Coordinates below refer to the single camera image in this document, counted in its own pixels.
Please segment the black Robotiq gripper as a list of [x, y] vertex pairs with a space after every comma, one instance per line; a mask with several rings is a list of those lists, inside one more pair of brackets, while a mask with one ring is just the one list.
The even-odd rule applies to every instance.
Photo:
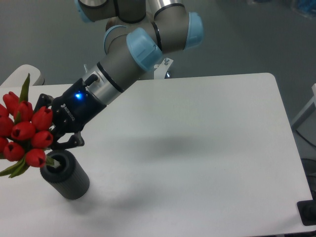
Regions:
[[[85, 145], [81, 131], [84, 126], [98, 115], [106, 105], [100, 102], [88, 90], [83, 79], [79, 79], [70, 86], [61, 96], [53, 98], [47, 94], [40, 94], [34, 107], [37, 112], [41, 107], [50, 107], [53, 111], [54, 125], [52, 150], [67, 150]], [[58, 140], [66, 133], [74, 133], [66, 142]]]

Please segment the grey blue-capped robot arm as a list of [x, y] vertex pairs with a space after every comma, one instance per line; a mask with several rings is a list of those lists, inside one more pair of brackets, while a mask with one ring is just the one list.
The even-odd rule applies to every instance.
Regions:
[[61, 96], [39, 96], [36, 109], [53, 113], [52, 150], [84, 145], [84, 126], [142, 75], [151, 71], [164, 54], [201, 44], [203, 22], [180, 0], [78, 0], [84, 22], [114, 20], [104, 36], [105, 57]]

